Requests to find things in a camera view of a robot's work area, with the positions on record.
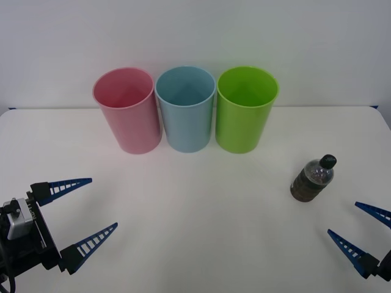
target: table surface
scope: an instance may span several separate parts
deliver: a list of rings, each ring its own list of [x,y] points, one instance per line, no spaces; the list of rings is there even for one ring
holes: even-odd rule
[[[17,292],[389,292],[364,280],[332,229],[382,259],[391,231],[354,207],[391,210],[391,132],[370,107],[275,107],[258,147],[179,153],[166,137],[148,154],[118,146],[98,109],[11,110],[0,117],[1,202],[41,181],[93,182],[41,208],[59,250],[119,227],[69,276],[41,265]],[[311,159],[337,157],[310,203],[289,186]]]

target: white backdrop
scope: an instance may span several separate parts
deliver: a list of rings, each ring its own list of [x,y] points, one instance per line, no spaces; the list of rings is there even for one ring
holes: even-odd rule
[[[265,68],[277,105],[382,104],[390,14],[390,0],[3,0],[0,110],[95,107],[106,71],[183,64]]]

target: pink cup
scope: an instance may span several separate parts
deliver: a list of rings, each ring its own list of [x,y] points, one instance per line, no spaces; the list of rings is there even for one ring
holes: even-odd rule
[[[160,143],[153,79],[146,71],[133,67],[112,70],[95,83],[93,97],[121,149],[144,154]]]

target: cup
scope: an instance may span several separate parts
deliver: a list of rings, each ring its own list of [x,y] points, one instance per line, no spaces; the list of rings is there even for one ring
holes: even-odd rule
[[[217,82],[216,140],[231,153],[247,153],[258,144],[274,100],[276,79],[257,67],[235,67]]]
[[[198,67],[176,67],[158,78],[155,93],[169,145],[183,153],[204,148],[210,140],[214,77]]]
[[[119,68],[103,75],[93,97],[121,149],[131,154],[153,150],[161,140],[153,79],[140,68]]]

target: black bottle cap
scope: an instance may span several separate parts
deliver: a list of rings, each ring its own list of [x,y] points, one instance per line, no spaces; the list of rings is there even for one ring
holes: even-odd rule
[[[332,169],[336,163],[337,159],[331,154],[325,155],[319,161],[320,166],[325,169]]]

